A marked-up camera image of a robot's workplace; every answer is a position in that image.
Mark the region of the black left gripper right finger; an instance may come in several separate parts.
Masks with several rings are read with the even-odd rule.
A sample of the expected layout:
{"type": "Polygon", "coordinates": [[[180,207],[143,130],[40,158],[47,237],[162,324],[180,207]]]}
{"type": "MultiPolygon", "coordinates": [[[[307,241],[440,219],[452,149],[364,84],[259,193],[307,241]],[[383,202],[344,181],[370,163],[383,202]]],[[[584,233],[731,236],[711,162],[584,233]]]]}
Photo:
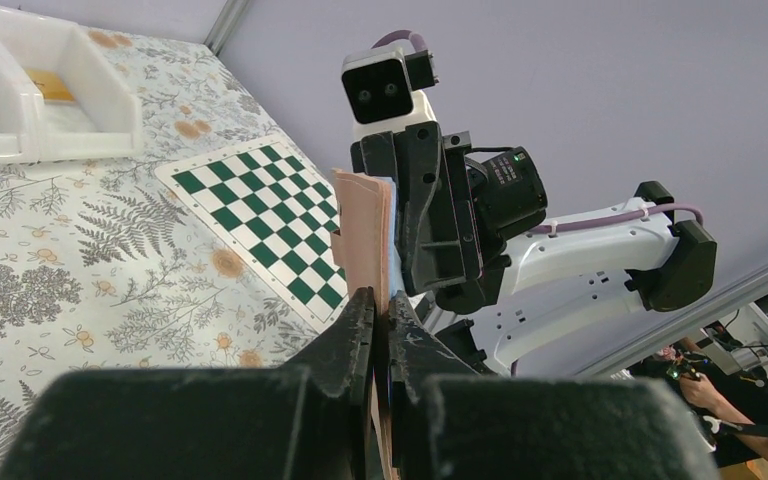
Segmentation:
{"type": "Polygon", "coordinates": [[[404,479],[715,479],[690,410],[652,380],[481,375],[388,309],[392,461],[404,479]]]}

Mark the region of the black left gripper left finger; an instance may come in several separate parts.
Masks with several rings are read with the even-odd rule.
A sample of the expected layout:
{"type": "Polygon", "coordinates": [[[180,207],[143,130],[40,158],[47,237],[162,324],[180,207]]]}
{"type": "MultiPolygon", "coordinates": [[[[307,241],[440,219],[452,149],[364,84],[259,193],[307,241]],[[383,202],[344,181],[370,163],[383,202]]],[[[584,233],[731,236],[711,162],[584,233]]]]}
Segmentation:
{"type": "Polygon", "coordinates": [[[1,479],[365,479],[371,289],[275,368],[102,369],[34,403],[1,479]]]}

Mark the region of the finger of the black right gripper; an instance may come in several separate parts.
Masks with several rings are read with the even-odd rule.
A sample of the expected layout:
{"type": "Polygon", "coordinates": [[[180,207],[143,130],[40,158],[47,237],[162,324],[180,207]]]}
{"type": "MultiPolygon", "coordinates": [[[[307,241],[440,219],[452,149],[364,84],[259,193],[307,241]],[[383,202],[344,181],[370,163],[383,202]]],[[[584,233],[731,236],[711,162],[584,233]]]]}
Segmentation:
{"type": "Polygon", "coordinates": [[[350,147],[353,170],[396,186],[396,249],[410,295],[481,276],[483,259],[465,163],[466,132],[435,121],[364,136],[350,147]]]}

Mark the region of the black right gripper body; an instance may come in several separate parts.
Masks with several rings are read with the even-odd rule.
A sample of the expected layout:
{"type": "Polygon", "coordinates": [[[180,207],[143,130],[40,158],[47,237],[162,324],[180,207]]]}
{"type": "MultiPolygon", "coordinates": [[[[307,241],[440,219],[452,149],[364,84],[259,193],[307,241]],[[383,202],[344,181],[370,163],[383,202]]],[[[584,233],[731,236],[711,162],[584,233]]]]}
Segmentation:
{"type": "Polygon", "coordinates": [[[548,197],[529,152],[522,146],[457,146],[463,158],[480,275],[435,292],[439,308],[456,314],[474,313],[497,303],[505,271],[514,256],[510,240],[526,234],[546,218],[548,197]]]}

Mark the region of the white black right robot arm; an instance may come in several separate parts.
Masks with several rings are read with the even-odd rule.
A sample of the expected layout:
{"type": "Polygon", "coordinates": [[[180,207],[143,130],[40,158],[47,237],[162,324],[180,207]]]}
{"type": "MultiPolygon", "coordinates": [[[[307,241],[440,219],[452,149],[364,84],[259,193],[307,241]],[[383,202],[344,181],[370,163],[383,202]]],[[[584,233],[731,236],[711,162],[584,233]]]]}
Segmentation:
{"type": "Polygon", "coordinates": [[[717,244],[701,212],[676,221],[679,204],[658,182],[622,204],[550,219],[521,147],[489,147],[477,162],[467,133],[445,136],[433,120],[353,132],[354,171],[389,182],[388,280],[408,295],[430,292],[441,309],[468,315],[540,284],[588,279],[566,304],[501,327],[494,372],[599,321],[684,308],[712,286],[717,244]]]}

